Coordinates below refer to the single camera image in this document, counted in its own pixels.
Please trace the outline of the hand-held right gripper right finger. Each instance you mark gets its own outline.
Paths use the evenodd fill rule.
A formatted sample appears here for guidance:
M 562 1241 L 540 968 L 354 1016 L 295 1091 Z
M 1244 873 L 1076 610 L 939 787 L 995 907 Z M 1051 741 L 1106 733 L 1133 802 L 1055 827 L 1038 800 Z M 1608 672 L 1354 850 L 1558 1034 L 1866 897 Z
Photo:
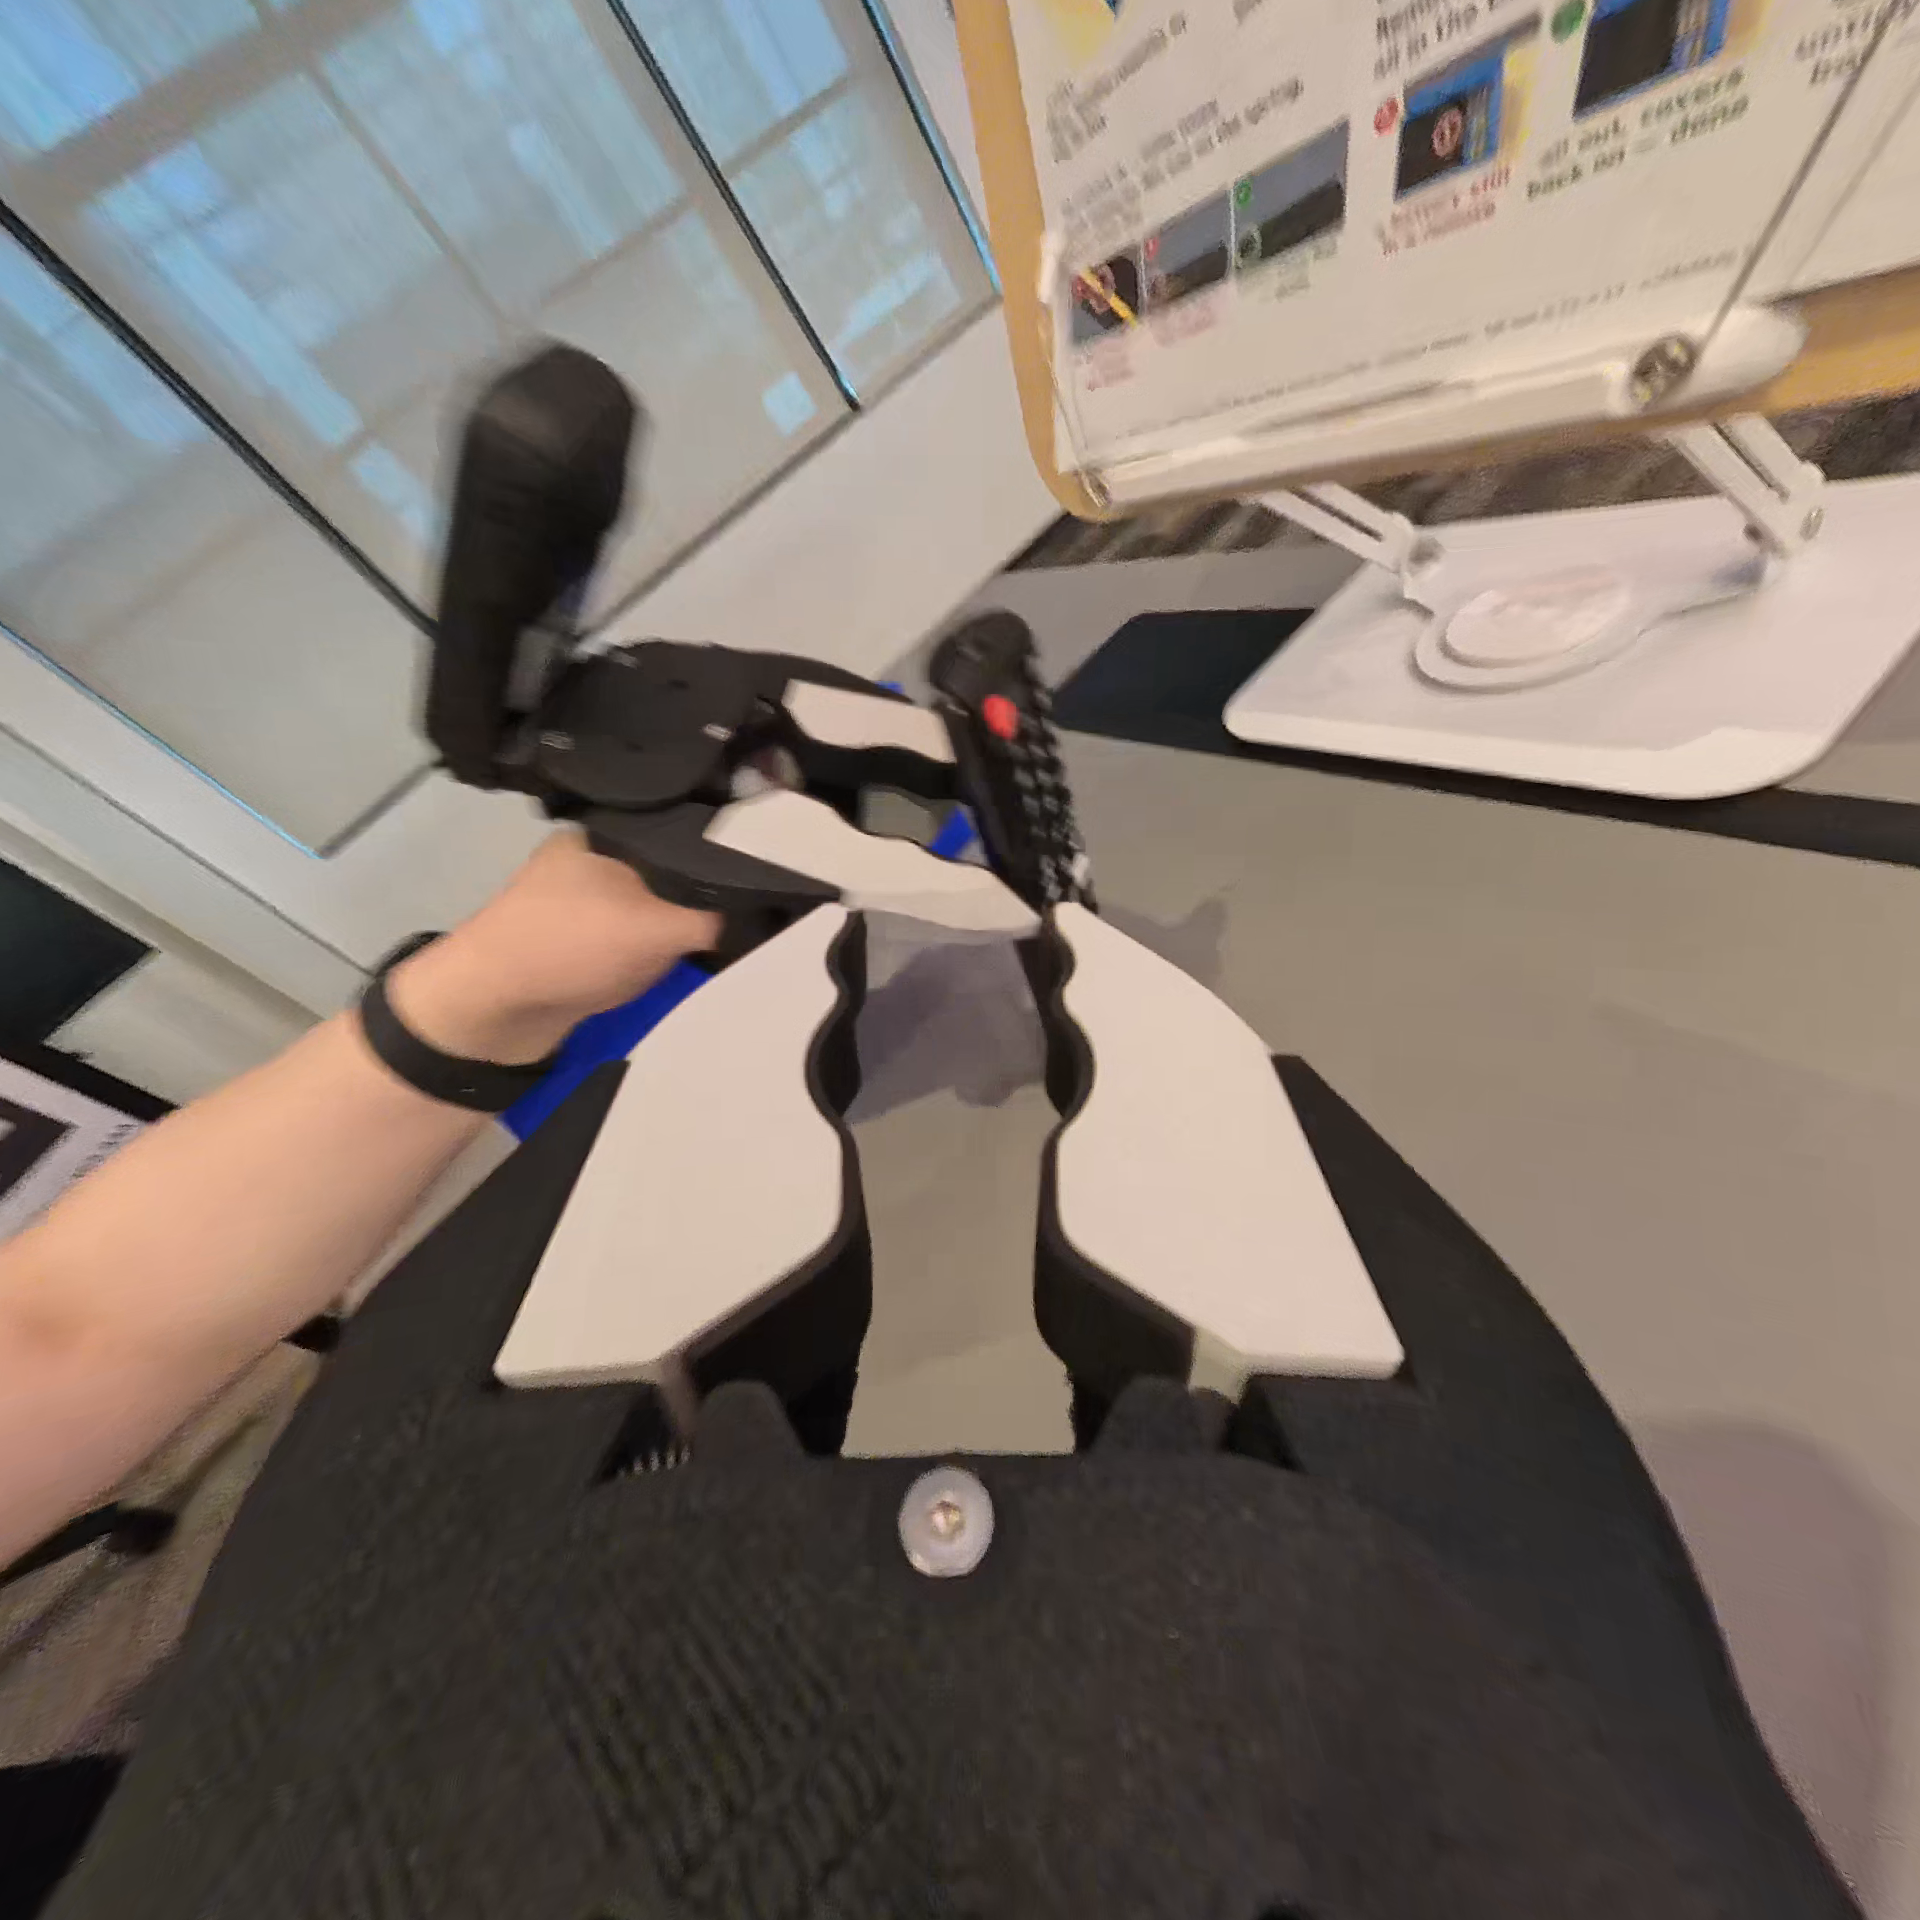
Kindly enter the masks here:
M 1400 1337 L 1256 1032 L 1082 902 L 1044 916 L 1038 1010 L 1038 1330 L 1072 1444 L 1138 1380 L 1237 1406 L 1260 1378 L 1394 1378 Z

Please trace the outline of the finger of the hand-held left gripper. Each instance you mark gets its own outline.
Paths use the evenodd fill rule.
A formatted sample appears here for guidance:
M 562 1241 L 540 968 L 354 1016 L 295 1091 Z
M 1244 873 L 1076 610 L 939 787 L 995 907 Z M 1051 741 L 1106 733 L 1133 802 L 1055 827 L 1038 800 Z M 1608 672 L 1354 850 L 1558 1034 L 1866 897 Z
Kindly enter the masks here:
M 799 748 L 814 760 L 838 756 L 862 765 L 904 762 L 911 770 L 944 776 L 956 765 L 947 721 L 885 685 L 842 688 L 791 680 L 781 688 L 779 708 Z
M 847 909 L 931 929 L 944 940 L 1038 933 L 1038 909 L 989 869 L 864 833 L 799 792 L 768 788 L 720 808 L 706 844 L 823 883 Z

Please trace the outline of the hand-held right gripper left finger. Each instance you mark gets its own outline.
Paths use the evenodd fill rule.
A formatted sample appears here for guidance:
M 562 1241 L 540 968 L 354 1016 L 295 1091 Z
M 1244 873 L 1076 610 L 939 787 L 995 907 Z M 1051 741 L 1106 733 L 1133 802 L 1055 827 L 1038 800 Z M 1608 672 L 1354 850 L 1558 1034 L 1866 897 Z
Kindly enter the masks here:
M 814 909 L 624 1062 L 496 1354 L 515 1390 L 647 1385 L 690 1433 L 766 1385 L 804 1449 L 847 1441 L 874 1234 L 847 1130 L 869 930 Z

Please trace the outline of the black remote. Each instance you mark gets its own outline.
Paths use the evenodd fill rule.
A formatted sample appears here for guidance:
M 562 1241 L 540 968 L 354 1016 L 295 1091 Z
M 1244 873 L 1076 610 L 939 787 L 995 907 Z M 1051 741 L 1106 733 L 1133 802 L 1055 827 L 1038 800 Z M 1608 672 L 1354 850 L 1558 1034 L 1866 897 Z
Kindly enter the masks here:
M 944 635 L 928 688 L 995 876 L 1036 909 L 1098 909 L 1048 685 L 1022 617 L 989 610 Z

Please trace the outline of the person's left forearm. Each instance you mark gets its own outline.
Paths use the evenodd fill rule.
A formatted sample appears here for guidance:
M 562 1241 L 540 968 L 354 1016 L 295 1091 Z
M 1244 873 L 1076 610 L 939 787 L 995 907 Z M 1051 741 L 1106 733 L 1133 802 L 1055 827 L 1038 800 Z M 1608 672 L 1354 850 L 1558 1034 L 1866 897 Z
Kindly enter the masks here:
M 341 1016 L 72 1184 L 2 1256 L 2 1549 L 103 1501 L 359 1283 L 491 1125 Z

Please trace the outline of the person's left hand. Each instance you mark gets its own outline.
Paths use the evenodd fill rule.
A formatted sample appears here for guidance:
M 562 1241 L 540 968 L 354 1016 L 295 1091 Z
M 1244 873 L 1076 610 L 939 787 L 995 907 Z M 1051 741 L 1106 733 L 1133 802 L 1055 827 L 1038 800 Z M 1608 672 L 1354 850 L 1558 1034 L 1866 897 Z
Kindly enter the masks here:
M 550 833 L 515 877 L 412 964 L 392 997 L 416 1034 L 490 1065 L 533 1065 L 584 1020 L 636 1000 L 677 962 L 715 948 L 725 924 L 667 902 Z

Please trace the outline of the large window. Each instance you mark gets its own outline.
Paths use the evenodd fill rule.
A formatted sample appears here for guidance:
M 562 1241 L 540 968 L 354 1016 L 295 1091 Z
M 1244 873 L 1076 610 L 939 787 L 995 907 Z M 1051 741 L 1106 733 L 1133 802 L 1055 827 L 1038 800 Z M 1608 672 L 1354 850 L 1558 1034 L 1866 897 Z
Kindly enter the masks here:
M 637 396 L 619 608 L 989 304 L 886 5 L 4 2 L 4 638 L 309 854 L 424 773 L 458 413 Z

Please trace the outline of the instruction sheet on stand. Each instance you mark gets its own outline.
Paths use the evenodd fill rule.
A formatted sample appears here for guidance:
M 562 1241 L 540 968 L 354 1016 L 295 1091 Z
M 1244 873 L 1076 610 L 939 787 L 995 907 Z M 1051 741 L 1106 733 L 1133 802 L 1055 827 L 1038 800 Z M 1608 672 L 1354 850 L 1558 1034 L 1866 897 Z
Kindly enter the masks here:
M 1055 400 L 1051 348 L 1036 290 L 1042 256 L 1039 181 L 1020 100 L 1016 44 L 1005 5 L 950 5 L 950 25 L 966 88 L 966 114 L 981 186 L 973 193 L 991 242 L 1002 289 L 1002 317 L 1013 354 L 1023 442 L 1042 488 L 1063 513 L 1082 521 L 1128 520 L 1160 505 L 1213 502 L 1283 489 L 1288 480 L 1266 474 L 1247 483 L 1172 483 L 1147 491 L 1136 507 L 1114 505 L 1054 450 Z M 1484 466 L 1619 448 L 1659 428 L 1716 424 L 1740 413 L 1799 417 L 1851 411 L 1867 403 L 1917 392 L 1917 270 L 1811 293 L 1799 304 L 1808 337 L 1796 360 L 1771 382 L 1720 400 L 1629 420 L 1564 424 L 1531 434 L 1502 434 L 1443 448 L 1398 450 L 1371 461 L 1332 461 L 1323 444 L 1310 448 L 1303 477 L 1370 488 L 1413 474 L 1456 475 Z

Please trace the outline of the black framed marker sign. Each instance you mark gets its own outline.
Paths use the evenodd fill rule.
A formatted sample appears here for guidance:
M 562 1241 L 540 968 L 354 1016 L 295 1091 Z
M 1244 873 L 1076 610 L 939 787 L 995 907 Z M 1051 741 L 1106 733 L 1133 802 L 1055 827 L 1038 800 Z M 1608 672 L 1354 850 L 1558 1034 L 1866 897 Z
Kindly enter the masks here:
M 24 1232 L 61 1193 L 148 1125 L 116 1092 L 71 1089 L 2 1061 L 2 1241 Z

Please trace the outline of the white sign stand base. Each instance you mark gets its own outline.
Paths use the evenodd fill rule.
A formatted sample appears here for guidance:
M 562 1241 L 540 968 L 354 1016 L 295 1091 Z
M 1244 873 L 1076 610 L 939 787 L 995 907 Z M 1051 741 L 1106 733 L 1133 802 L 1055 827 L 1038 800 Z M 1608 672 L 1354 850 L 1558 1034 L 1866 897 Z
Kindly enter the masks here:
M 1836 485 L 1759 417 L 1647 438 L 1709 493 L 1437 533 L 1336 485 L 1263 497 L 1360 568 L 1223 729 L 1624 800 L 1805 773 L 1915 648 L 1917 480 Z

